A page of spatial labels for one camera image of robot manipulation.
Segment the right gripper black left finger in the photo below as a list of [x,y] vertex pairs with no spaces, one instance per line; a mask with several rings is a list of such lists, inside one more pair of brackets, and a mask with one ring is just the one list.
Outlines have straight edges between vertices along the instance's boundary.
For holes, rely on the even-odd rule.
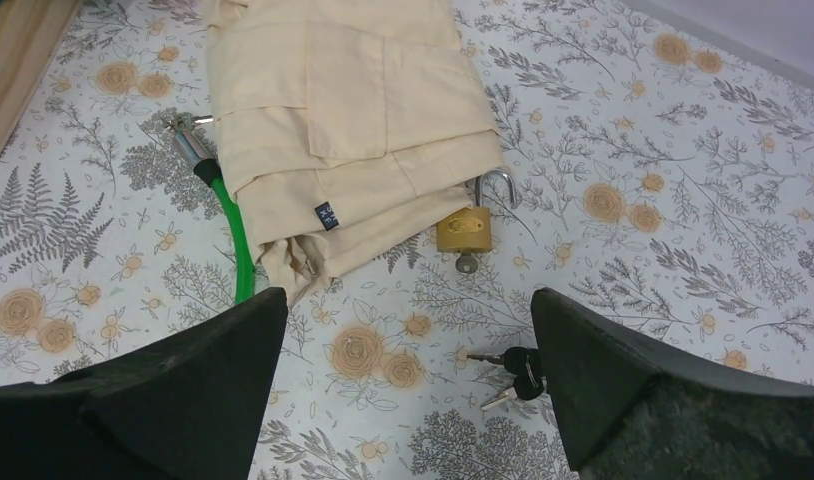
[[270,287],[45,384],[0,387],[0,479],[244,479],[288,319]]

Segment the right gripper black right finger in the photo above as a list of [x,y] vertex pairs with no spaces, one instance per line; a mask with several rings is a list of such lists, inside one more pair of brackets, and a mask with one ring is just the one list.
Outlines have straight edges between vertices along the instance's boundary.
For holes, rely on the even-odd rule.
[[717,364],[550,288],[531,315],[581,478],[814,479],[814,386]]

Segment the black-headed key bunch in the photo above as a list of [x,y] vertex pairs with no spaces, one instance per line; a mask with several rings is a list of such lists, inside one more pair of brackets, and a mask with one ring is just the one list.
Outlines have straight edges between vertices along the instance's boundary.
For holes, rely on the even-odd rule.
[[501,354],[468,354],[468,359],[501,366],[513,375],[512,384],[481,406],[488,411],[512,400],[531,401],[546,392],[541,355],[536,348],[510,347]]

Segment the green cable lock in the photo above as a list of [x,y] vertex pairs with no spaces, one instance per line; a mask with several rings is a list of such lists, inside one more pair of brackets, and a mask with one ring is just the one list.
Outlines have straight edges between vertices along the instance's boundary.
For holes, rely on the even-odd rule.
[[198,126],[213,121],[211,116],[175,115],[169,123],[173,144],[185,164],[216,196],[227,219],[236,263],[235,303],[240,304],[254,294],[254,262],[238,205],[231,199],[225,185],[218,157],[212,154],[195,134]]

